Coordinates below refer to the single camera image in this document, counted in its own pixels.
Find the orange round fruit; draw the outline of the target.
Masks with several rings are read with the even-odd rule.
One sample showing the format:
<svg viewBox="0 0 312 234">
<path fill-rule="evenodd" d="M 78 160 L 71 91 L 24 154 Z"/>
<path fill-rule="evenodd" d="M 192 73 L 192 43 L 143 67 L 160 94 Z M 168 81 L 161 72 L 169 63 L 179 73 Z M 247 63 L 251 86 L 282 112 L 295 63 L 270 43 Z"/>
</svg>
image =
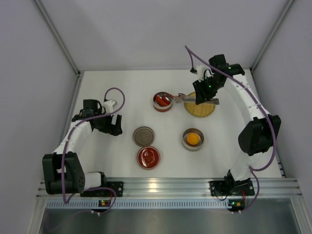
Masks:
<svg viewBox="0 0 312 234">
<path fill-rule="evenodd" d="M 200 136 L 196 133 L 189 133 L 187 135 L 187 142 L 190 145 L 197 145 L 200 141 Z"/>
</svg>

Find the red round lid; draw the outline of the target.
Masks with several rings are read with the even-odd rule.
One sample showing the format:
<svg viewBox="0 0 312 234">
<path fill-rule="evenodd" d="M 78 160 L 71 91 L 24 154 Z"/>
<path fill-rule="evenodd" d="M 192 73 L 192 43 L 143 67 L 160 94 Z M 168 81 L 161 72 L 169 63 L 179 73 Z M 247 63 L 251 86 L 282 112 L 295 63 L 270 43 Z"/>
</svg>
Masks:
<svg viewBox="0 0 312 234">
<path fill-rule="evenodd" d="M 146 146 L 138 151 L 136 160 L 141 168 L 151 170 L 160 163 L 160 153 L 155 147 Z"/>
</svg>

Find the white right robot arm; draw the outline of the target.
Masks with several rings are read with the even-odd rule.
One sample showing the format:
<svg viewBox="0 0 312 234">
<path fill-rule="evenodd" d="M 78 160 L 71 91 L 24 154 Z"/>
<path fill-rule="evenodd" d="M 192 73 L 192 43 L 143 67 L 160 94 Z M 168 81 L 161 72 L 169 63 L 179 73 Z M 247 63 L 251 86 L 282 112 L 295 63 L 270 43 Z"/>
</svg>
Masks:
<svg viewBox="0 0 312 234">
<path fill-rule="evenodd" d="M 229 64 L 223 54 L 213 56 L 205 64 L 192 66 L 190 71 L 197 75 L 193 82 L 197 105 L 211 101 L 219 89 L 225 88 L 242 114 L 245 127 L 238 136 L 240 152 L 224 179 L 230 190 L 246 186 L 252 172 L 263 171 L 273 162 L 281 119 L 263 107 L 241 65 Z"/>
</svg>

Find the steel tongs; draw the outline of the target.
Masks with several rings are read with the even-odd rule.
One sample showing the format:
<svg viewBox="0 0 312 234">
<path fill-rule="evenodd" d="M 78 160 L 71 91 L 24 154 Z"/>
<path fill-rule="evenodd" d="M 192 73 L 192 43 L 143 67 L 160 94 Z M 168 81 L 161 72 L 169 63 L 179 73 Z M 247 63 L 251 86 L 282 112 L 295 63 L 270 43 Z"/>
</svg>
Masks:
<svg viewBox="0 0 312 234">
<path fill-rule="evenodd" d="M 194 103 L 195 105 L 200 105 L 200 104 L 214 104 L 214 105 L 219 105 L 219 99 L 213 98 L 211 100 L 197 100 L 196 96 L 191 96 L 191 95 L 185 95 L 182 93 L 178 93 L 178 95 L 171 95 L 169 94 L 169 97 L 176 103 Z"/>
</svg>

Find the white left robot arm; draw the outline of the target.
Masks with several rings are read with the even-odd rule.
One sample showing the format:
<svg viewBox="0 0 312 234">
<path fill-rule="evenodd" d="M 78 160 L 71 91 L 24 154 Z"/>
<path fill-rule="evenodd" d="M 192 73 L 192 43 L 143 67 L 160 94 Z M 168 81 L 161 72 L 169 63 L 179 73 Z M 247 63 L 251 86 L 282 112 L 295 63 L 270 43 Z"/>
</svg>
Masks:
<svg viewBox="0 0 312 234">
<path fill-rule="evenodd" d="M 105 99 L 100 103 L 95 99 L 85 99 L 79 114 L 71 120 L 68 133 L 61 144 L 42 159 L 46 192 L 49 195 L 81 194 L 91 188 L 105 187 L 107 179 L 103 172 L 83 171 L 78 155 L 94 130 L 118 136 L 122 134 L 122 116 L 117 115 L 112 123 L 117 102 Z"/>
</svg>

